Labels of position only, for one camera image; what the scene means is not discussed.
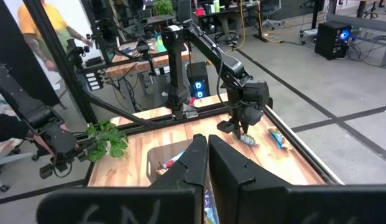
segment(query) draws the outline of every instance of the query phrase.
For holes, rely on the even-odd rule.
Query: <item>green leaves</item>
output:
[[[154,8],[158,15],[173,14],[172,2],[170,0],[158,0],[154,4]]]
[[[85,132],[96,143],[96,149],[89,152],[87,157],[96,162],[108,152],[111,157],[120,158],[127,149],[128,138],[109,121],[91,124]]]

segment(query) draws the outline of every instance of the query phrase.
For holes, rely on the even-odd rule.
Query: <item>concrete floor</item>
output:
[[[282,29],[272,35],[296,42],[300,22],[296,22],[297,26],[292,30]],[[265,44],[253,38],[253,32],[252,27],[247,28],[248,35],[241,51],[230,54],[240,60],[255,78],[268,82],[274,99],[273,109],[279,117],[295,129],[297,135],[346,184],[386,183],[386,69],[349,60],[328,61],[315,54],[313,49],[302,46]],[[361,45],[362,50],[371,47],[371,44]],[[368,62],[379,64],[383,52],[384,48],[372,51]],[[193,55],[196,62],[205,60],[196,49],[193,49]],[[214,95],[217,75],[214,67],[207,69],[211,93]],[[149,86],[149,92],[153,95],[159,94],[159,89],[155,85]],[[135,91],[137,100],[144,102],[145,106],[158,104],[154,102],[153,95],[141,97],[140,86]],[[114,98],[111,87],[107,86],[95,94],[122,108]],[[78,116],[68,94],[61,101],[68,110],[60,107],[56,110],[65,118],[68,127],[72,131],[83,131],[86,124]],[[101,108],[94,109],[100,119],[116,116]],[[22,145],[24,152],[35,150],[28,143]],[[75,162],[68,177],[58,179],[53,176],[41,180],[39,167],[47,162],[48,159],[43,157],[37,162],[26,159],[3,167],[2,181],[11,188],[6,193],[0,192],[0,224],[35,223],[35,209],[44,197],[39,194],[47,193],[59,184],[66,184],[62,187],[67,187],[68,182],[74,186],[80,185],[89,165],[87,162]],[[40,191],[25,194],[32,190]],[[9,202],[26,195],[29,198]]]

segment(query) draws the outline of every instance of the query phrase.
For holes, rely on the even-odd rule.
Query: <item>blue led light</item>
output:
[[[195,82],[194,85],[195,85],[195,89],[196,90],[200,90],[200,89],[202,89],[204,87],[203,83],[200,82],[200,81]]]
[[[341,35],[339,35],[339,38],[341,40],[347,40],[350,36],[350,31],[348,30],[342,30]]]
[[[204,97],[204,93],[202,91],[197,91],[195,93],[195,98],[200,99],[202,97]]]

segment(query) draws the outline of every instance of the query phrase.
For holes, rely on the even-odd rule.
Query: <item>computer tower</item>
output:
[[[328,60],[344,58],[352,27],[338,22],[318,24],[315,52]]]
[[[199,99],[211,95],[205,62],[187,65],[187,77],[191,86],[191,97]]]

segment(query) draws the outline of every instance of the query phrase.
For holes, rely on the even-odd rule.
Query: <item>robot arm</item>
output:
[[[10,68],[0,63],[0,93],[14,110],[16,115],[37,136],[42,137],[45,143],[55,154],[53,164],[40,169],[41,178],[47,178],[57,168],[60,172],[67,169],[74,157],[82,159],[85,151],[75,149],[74,135],[60,128],[64,120],[51,107],[34,99],[13,79]]]
[[[169,107],[173,114],[179,112],[186,100],[186,87],[182,82],[182,47],[186,41],[193,43],[197,49],[216,67],[219,77],[223,80],[222,88],[227,90],[231,119],[218,124],[218,129],[241,138],[242,128],[248,132],[249,125],[255,125],[263,115],[263,106],[269,102],[269,87],[266,82],[253,81],[240,61],[225,54],[196,24],[183,23],[183,27],[167,27],[162,40],[168,50],[171,90],[168,96]]]

